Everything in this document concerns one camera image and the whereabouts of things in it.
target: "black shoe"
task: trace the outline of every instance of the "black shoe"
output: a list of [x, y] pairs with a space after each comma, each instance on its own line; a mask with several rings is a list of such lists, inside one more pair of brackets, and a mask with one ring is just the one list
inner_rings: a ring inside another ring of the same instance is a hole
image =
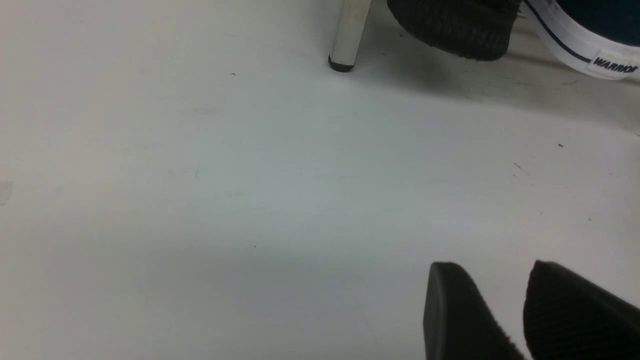
[[387, 0], [400, 25], [427, 45], [475, 60], [509, 47], [521, 0]]

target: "metal chair leg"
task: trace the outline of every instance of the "metal chair leg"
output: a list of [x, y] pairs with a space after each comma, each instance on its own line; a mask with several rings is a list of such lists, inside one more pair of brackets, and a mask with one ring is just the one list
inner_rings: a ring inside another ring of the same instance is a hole
[[370, 7], [371, 0], [344, 0], [335, 45], [329, 55], [333, 70], [347, 72], [353, 69]]

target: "white floor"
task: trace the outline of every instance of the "white floor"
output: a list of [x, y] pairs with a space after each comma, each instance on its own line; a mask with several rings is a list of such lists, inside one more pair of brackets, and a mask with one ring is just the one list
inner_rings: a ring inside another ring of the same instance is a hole
[[3, 2], [2, 360], [424, 359], [439, 260], [524, 352], [535, 259], [640, 304], [640, 81], [523, 19], [462, 60], [381, 1], [338, 74], [339, 9]]

